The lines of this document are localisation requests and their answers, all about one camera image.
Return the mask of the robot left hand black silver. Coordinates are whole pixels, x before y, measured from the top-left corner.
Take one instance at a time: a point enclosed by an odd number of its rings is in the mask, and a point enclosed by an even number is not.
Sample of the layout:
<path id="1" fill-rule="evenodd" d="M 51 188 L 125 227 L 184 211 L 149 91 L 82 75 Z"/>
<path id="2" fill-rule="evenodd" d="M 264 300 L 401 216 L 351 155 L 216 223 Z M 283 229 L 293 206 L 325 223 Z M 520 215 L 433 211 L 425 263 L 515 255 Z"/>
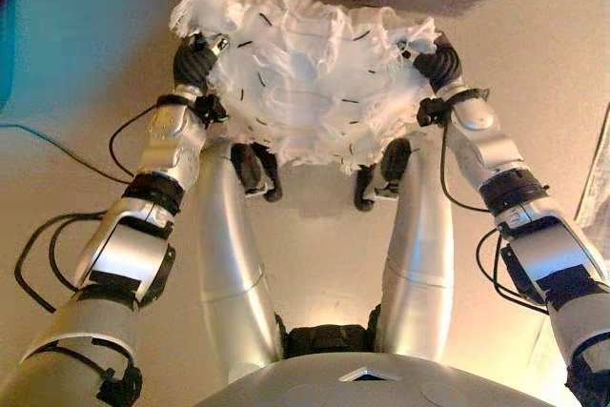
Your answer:
<path id="1" fill-rule="evenodd" d="M 174 85 L 191 87 L 201 94 L 206 93 L 208 76 L 218 56 L 229 45 L 229 36 L 222 33 L 211 37 L 195 33 L 183 39 L 173 58 Z"/>

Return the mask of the robot right hand black silver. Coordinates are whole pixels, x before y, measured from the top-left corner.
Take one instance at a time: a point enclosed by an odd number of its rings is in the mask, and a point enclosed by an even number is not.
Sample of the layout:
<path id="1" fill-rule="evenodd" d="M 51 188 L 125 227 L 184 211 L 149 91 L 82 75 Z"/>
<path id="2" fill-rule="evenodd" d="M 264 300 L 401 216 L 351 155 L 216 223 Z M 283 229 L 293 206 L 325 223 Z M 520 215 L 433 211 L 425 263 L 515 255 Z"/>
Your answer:
<path id="1" fill-rule="evenodd" d="M 411 63 L 427 80 L 432 91 L 437 93 L 459 79 L 462 76 L 462 68 L 456 49 L 443 31 L 435 39 L 434 45 L 436 50 L 433 53 L 419 52 L 405 46 L 401 50 L 401 56 Z"/>

